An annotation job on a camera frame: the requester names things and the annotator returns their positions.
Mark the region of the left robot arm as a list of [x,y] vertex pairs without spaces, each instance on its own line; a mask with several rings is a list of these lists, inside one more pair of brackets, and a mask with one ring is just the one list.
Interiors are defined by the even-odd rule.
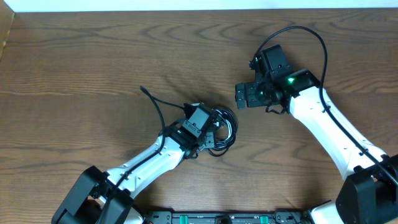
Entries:
[[105,172],[96,166],[77,179],[52,223],[142,223],[134,209],[137,195],[165,172],[197,155],[218,113],[203,103],[185,105],[186,118],[164,128],[156,141],[130,161]]

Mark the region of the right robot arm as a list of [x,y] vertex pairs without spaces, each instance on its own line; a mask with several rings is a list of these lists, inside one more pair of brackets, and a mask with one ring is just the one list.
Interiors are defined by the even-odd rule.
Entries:
[[344,184],[336,198],[310,209],[303,223],[386,223],[397,218],[397,186],[369,159],[397,177],[397,156],[369,142],[338,110],[309,71],[294,71],[282,47],[257,53],[249,66],[255,80],[235,86],[239,109],[280,105],[316,137]]

